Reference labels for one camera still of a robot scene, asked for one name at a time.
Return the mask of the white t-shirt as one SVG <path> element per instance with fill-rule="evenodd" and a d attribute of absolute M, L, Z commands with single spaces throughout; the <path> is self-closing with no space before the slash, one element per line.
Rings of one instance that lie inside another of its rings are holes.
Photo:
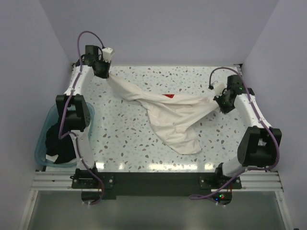
<path fill-rule="evenodd" d="M 181 155 L 201 152 L 192 126 L 218 108 L 212 98 L 147 92 L 113 74 L 107 82 L 117 96 L 146 109 L 153 132 L 173 151 Z"/>

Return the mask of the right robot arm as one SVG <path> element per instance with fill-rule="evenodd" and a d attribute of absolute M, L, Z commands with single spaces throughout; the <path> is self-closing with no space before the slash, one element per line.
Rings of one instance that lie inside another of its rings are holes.
<path fill-rule="evenodd" d="M 218 89 L 214 86 L 214 100 L 223 114 L 237 110 L 244 120 L 246 131 L 237 148 L 237 156 L 228 162 L 220 163 L 215 169 L 214 184 L 225 188 L 231 177 L 250 170 L 270 170 L 280 157 L 279 145 L 282 132 L 273 128 L 263 117 L 253 90 L 245 88 L 238 75 L 227 77 L 227 86 Z"/>

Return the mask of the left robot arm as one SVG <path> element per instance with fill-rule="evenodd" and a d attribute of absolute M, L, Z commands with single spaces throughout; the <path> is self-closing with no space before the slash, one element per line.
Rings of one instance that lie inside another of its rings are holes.
<path fill-rule="evenodd" d="M 86 45 L 85 53 L 72 66 L 71 80 L 67 90 L 56 97 L 56 106 L 60 118 L 59 138 L 69 135 L 72 139 L 77 169 L 95 168 L 94 156 L 89 143 L 89 131 L 92 124 L 90 110 L 84 95 L 94 77 L 109 78 L 109 69 L 114 50 Z"/>

